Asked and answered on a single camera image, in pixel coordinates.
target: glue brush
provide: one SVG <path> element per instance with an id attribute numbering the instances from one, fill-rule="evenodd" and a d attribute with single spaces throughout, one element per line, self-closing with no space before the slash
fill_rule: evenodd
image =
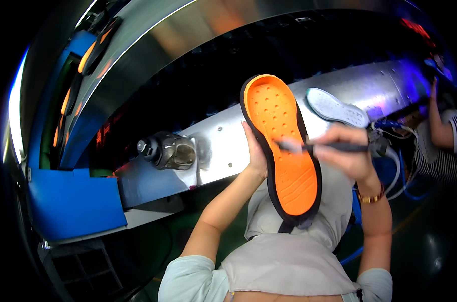
<path id="1" fill-rule="evenodd" d="M 299 142 L 290 139 L 283 139 L 281 141 L 274 141 L 282 151 L 289 151 L 292 153 L 302 153 L 302 150 L 312 152 L 314 150 L 313 144 L 301 145 Z M 343 152 L 367 152 L 368 146 L 352 144 L 348 142 L 330 142 L 321 144 L 323 146 L 331 147 Z"/>

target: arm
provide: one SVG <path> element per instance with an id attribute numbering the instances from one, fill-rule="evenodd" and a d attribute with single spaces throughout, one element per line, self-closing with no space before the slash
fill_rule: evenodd
<path id="1" fill-rule="evenodd" d="M 180 257 L 201 255 L 215 263 L 221 233 L 245 202 L 267 178 L 267 160 L 252 130 L 242 123 L 249 143 L 250 163 L 245 170 L 203 210 Z"/>
<path id="2" fill-rule="evenodd" d="M 431 142 L 438 148 L 453 149 L 453 128 L 451 124 L 443 124 L 438 112 L 437 80 L 431 85 L 428 114 L 430 120 Z"/>
<path id="3" fill-rule="evenodd" d="M 377 196 L 381 183 L 374 171 L 367 179 L 357 182 L 361 196 Z M 393 217 L 386 196 L 376 203 L 361 203 L 364 232 L 364 250 L 359 265 L 359 274 L 373 267 L 389 271 Z"/>
<path id="4" fill-rule="evenodd" d="M 368 144 L 364 129 L 351 129 L 335 123 L 323 136 L 312 141 L 318 159 L 341 169 L 347 177 L 355 179 L 362 196 L 376 196 L 381 192 L 381 183 L 367 153 L 346 153 L 318 143 L 350 142 Z M 391 259 L 392 215 L 388 199 L 383 197 L 376 203 L 361 204 L 364 251 L 359 267 L 359 275 L 370 268 L 383 268 L 389 271 Z"/>

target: woman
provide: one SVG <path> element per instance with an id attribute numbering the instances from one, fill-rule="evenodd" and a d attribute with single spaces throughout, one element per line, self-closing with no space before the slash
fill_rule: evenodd
<path id="1" fill-rule="evenodd" d="M 437 181 L 457 182 L 457 110 L 440 115 L 436 77 L 431 86 L 428 119 L 418 126 L 417 133 L 418 172 Z"/>
<path id="2" fill-rule="evenodd" d="M 181 256 L 166 269 L 159 301 L 390 301 L 391 208 L 370 154 L 319 145 L 367 145 L 366 130 L 334 124 L 312 141 L 322 170 L 319 211 L 307 230 L 277 233 L 282 220 L 268 197 L 267 161 L 249 125 L 242 125 L 250 163 L 201 214 Z M 364 252 L 357 283 L 349 280 L 332 254 L 351 215 L 349 179 L 356 180 L 363 201 L 372 201 L 361 202 Z M 249 241 L 215 269 L 220 234 L 249 198 L 245 232 Z"/>

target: brush handle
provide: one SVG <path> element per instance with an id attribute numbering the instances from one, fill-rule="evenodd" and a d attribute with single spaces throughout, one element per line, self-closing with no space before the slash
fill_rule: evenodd
<path id="1" fill-rule="evenodd" d="M 352 143 L 348 143 L 348 142 L 330 142 L 330 143 L 326 143 L 323 145 L 334 148 L 334 149 L 342 151 L 342 152 L 367 152 L 369 150 L 368 146 L 352 144 Z M 304 149 L 304 150 L 312 150 L 313 148 L 314 148 L 314 145 L 302 146 L 302 149 Z"/>

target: wristwatch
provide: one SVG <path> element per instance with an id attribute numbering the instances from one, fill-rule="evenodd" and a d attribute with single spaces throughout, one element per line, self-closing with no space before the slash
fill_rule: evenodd
<path id="1" fill-rule="evenodd" d="M 384 185 L 381 183 L 381 192 L 377 196 L 361 196 L 361 193 L 359 192 L 359 189 L 357 189 L 357 198 L 359 199 L 360 202 L 362 203 L 375 203 L 378 202 L 383 196 L 384 196 Z"/>

